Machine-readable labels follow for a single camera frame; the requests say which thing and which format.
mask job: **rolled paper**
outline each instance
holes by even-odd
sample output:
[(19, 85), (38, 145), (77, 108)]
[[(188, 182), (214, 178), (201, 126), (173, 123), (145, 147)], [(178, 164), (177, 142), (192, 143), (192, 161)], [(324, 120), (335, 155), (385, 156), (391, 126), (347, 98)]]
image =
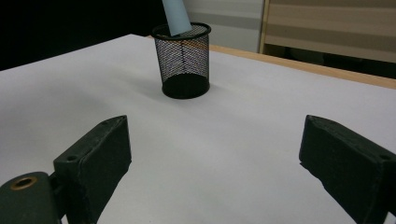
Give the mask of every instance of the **rolled paper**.
[(163, 0), (163, 8), (171, 35), (180, 35), (192, 29), (183, 0)]

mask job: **mesh pencil holder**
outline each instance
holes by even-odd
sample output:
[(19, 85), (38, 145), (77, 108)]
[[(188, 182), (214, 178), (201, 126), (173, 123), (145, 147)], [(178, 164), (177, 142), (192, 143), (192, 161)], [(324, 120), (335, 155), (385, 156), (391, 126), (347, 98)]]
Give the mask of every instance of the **mesh pencil holder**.
[(192, 22), (192, 30), (171, 36), (167, 24), (155, 27), (158, 63), (163, 93), (171, 98), (190, 99), (205, 94), (209, 84), (210, 26)]

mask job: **white table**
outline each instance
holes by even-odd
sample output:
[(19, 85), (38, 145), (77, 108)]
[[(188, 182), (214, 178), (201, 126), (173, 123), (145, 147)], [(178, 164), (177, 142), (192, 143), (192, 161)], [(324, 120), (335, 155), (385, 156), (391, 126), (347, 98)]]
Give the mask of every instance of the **white table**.
[[(211, 88), (163, 95), (135, 35), (0, 72), (0, 183), (127, 115), (133, 162), (100, 223), (354, 223), (298, 159), (305, 116), (396, 153), (396, 90), (210, 52)], [(389, 216), (387, 223), (394, 223)]]

